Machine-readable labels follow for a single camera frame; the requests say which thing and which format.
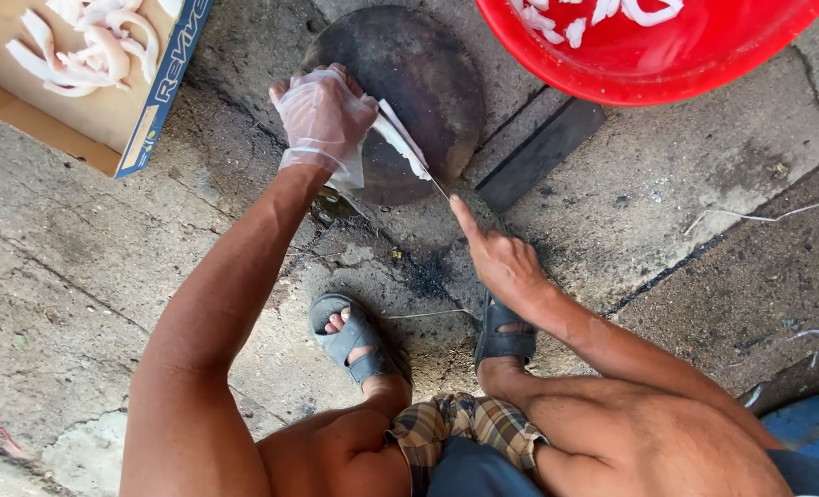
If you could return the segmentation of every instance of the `plastic glove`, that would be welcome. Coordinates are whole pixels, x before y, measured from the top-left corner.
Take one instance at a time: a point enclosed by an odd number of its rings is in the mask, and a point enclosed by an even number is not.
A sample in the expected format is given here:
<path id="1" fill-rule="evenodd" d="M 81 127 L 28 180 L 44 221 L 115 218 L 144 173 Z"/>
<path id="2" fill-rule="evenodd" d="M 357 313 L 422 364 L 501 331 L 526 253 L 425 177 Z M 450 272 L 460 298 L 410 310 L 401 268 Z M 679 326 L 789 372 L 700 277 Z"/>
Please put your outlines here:
<path id="1" fill-rule="evenodd" d="M 281 114 L 290 148 L 281 169 L 311 164 L 333 173 L 331 181 L 348 188 L 363 187 L 361 147 L 379 114 L 341 64 L 320 66 L 311 74 L 297 73 L 271 85 L 269 96 Z"/>

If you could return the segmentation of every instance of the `hand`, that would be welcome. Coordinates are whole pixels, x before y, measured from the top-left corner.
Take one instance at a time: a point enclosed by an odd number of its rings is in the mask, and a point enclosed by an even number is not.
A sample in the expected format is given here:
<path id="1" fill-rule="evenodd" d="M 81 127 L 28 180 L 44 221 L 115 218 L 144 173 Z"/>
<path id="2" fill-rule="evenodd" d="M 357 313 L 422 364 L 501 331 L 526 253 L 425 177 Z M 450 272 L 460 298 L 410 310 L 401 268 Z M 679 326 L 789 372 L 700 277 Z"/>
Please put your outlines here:
<path id="1" fill-rule="evenodd" d="M 554 286 L 542 271 L 532 245 L 508 238 L 496 229 L 484 232 L 456 194 L 449 197 L 449 206 L 468 237 L 477 277 L 499 300 L 522 316 L 546 299 L 547 289 Z"/>
<path id="2" fill-rule="evenodd" d="M 366 96 L 341 64 L 319 66 L 278 81 L 268 90 L 281 114 L 290 148 L 281 168 L 311 164 L 333 173 L 332 180 L 363 187 L 360 151 L 379 114 L 375 99 Z"/>

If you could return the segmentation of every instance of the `cardboard box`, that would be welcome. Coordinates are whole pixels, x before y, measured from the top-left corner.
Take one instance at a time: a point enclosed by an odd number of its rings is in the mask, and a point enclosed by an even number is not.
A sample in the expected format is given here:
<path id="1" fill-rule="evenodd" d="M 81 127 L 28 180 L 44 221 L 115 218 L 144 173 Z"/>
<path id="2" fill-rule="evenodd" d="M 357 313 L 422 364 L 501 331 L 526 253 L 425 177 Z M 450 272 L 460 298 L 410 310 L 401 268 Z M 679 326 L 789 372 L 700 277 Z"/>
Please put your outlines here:
<path id="1" fill-rule="evenodd" d="M 158 32 L 161 53 L 152 84 L 143 78 L 140 61 L 130 57 L 130 90 L 103 87 L 89 96 L 69 98 L 42 88 L 42 81 L 23 69 L 5 43 L 19 38 L 36 54 L 40 48 L 20 16 L 31 8 L 53 30 L 57 51 L 79 51 L 84 37 L 45 6 L 45 0 L 0 0 L 0 120 L 32 138 L 119 178 L 145 168 L 164 119 L 173 104 L 192 51 L 213 0 L 184 0 L 177 19 L 158 0 L 145 0 L 138 13 Z M 133 25 L 133 38 L 146 46 L 144 31 Z"/>

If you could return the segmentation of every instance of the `forearm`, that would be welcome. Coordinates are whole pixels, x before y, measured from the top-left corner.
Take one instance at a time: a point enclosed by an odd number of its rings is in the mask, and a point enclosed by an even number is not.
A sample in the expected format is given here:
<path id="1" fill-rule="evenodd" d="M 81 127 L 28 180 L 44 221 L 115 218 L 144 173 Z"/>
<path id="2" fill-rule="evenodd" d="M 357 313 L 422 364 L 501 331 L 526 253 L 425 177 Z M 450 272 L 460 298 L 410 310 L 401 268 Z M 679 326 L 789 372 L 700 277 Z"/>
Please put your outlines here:
<path id="1" fill-rule="evenodd" d="M 765 448 L 780 448 L 757 418 L 700 371 L 651 342 L 585 309 L 557 288 L 532 322 L 565 343 L 605 378 L 621 379 L 700 401 L 738 423 Z"/>
<path id="2" fill-rule="evenodd" d="M 227 372 L 247 341 L 284 254 L 326 171 L 292 165 L 222 235 L 183 282 L 151 334 L 141 369 Z"/>

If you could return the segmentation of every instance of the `foot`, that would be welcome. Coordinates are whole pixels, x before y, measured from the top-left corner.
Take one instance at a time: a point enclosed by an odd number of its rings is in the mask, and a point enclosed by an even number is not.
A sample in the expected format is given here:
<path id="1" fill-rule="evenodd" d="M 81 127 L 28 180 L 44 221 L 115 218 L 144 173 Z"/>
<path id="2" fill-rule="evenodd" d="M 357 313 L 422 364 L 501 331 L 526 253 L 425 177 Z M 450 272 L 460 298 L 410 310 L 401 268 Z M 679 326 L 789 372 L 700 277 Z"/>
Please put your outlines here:
<path id="1" fill-rule="evenodd" d="M 503 324 L 495 329 L 495 333 L 532 333 L 533 331 L 533 327 L 523 321 Z M 488 357 L 480 361 L 477 380 L 485 394 L 501 398 L 503 397 L 500 395 L 502 386 L 509 386 L 511 378 L 518 374 L 527 374 L 523 356 Z"/>
<path id="2" fill-rule="evenodd" d="M 348 307 L 341 312 L 334 312 L 330 315 L 330 322 L 324 326 L 324 330 L 328 335 L 340 332 L 350 316 L 351 309 Z M 373 352 L 373 350 L 373 347 L 352 348 L 345 362 L 347 365 L 351 365 L 357 359 Z M 382 374 L 366 378 L 361 383 L 360 389 L 367 400 L 371 400 L 371 398 L 376 396 L 394 396 L 394 393 L 397 392 L 404 401 L 404 407 L 409 406 L 412 402 L 412 386 L 403 376 L 397 373 Z"/>

